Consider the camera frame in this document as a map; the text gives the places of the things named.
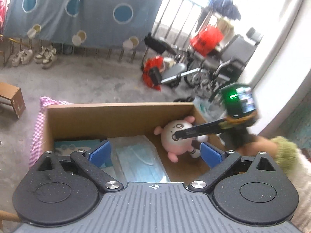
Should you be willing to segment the person right hand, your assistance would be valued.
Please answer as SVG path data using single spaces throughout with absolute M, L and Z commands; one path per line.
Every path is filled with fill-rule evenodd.
M 272 158 L 275 158 L 278 152 L 278 144 L 261 136 L 251 136 L 251 142 L 244 144 L 242 147 L 236 149 L 236 152 L 242 156 L 256 156 L 263 151 L 268 153 Z

